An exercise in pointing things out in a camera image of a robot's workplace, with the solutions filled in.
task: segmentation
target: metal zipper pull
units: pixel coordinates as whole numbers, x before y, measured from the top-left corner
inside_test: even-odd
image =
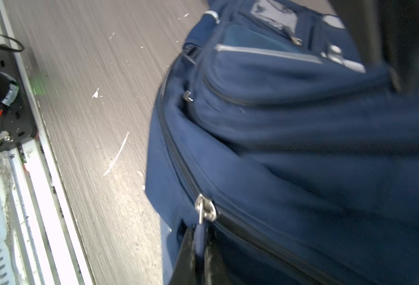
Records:
[[[297,37],[290,37],[292,43],[296,44],[297,46],[302,46],[303,45],[303,41]]]
[[[192,99],[192,98],[190,98],[190,94],[192,94],[192,92],[190,92],[189,90],[188,90],[188,91],[186,91],[186,92],[184,92],[183,98],[184,98],[184,100],[186,100],[187,102],[192,102],[192,101],[193,101],[193,99]]]
[[[204,220],[214,222],[217,219],[217,211],[214,203],[202,194],[199,194],[194,205],[198,213],[199,224],[203,224]]]

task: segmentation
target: blue backpack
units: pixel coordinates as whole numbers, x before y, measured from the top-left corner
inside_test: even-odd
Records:
[[[158,91],[146,194],[171,284],[417,283],[419,90],[334,16],[217,0]]]

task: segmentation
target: gray wood grain surface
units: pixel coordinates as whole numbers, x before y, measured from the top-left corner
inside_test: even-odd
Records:
[[[332,13],[325,0],[298,2]],[[149,120],[162,76],[205,1],[5,3],[28,48],[26,65],[95,281],[160,284],[159,219],[141,175]]]

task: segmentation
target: white scratch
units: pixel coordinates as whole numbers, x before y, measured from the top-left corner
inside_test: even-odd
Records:
[[[99,88],[97,88],[97,90],[95,91],[94,95],[92,95],[92,98],[98,98],[99,97]]]
[[[130,132],[127,132],[126,137],[124,138],[124,141],[122,142],[121,148],[118,151],[118,154],[116,155],[115,159],[110,163],[110,166],[108,167],[108,169],[105,171],[105,173],[103,174],[104,176],[107,175],[108,173],[110,173],[111,168],[113,168],[113,166],[116,163],[116,160],[118,160],[119,155],[121,154],[122,149],[124,148],[124,145],[126,145],[126,141],[127,141],[127,137],[129,136]]]

